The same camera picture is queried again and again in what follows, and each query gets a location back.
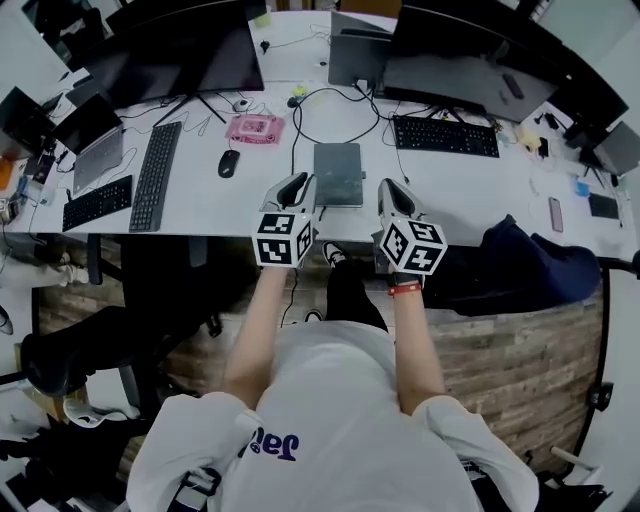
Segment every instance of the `small box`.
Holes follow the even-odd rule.
[[[384,226],[380,248],[400,272],[430,276],[447,250],[437,224],[392,218]]]
[[[260,212],[251,237],[258,265],[298,268],[313,244],[313,224],[308,213]]]

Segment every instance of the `monitor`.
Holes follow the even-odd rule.
[[[109,16],[105,21],[115,34],[189,7],[216,3],[216,0],[135,0]],[[265,0],[240,0],[248,20],[267,12]]]
[[[640,165],[640,137],[621,121],[602,143],[593,148],[602,168],[622,175]]]
[[[54,128],[44,109],[14,87],[0,102],[0,156],[10,161],[39,156]]]
[[[122,121],[105,99],[96,95],[63,119],[53,131],[53,137],[73,154],[79,155],[105,133],[121,124]]]
[[[235,0],[136,25],[71,67],[85,67],[115,108],[198,92],[264,89],[249,25]]]
[[[405,0],[383,75],[385,96],[521,122],[564,79],[562,43],[494,0]]]
[[[380,81],[391,48],[391,34],[370,23],[331,13],[329,83],[352,86]]]
[[[549,98],[549,103],[576,123],[570,135],[578,127],[605,129],[629,109],[618,93],[571,50],[565,51],[562,65],[569,78]]]

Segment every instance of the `black pants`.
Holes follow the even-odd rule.
[[[380,312],[367,297],[357,269],[347,260],[338,263],[329,276],[326,320],[349,320],[389,332]]]

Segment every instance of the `wrist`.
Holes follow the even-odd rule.
[[[406,272],[391,272],[387,276],[387,285],[389,286],[389,288],[414,284],[422,287],[422,279],[420,279],[420,276],[418,274],[408,274]]]
[[[260,277],[274,281],[282,281],[284,283],[287,280],[288,274],[289,269],[286,267],[263,267]]]

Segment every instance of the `white t-shirt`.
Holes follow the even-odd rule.
[[[207,466],[222,475],[209,512],[480,510],[461,460],[491,477],[512,512],[534,511],[535,476],[481,416],[445,396],[401,413],[386,332],[290,326],[273,373],[255,413],[225,393],[167,400],[131,470],[132,511],[166,510],[183,475]]]

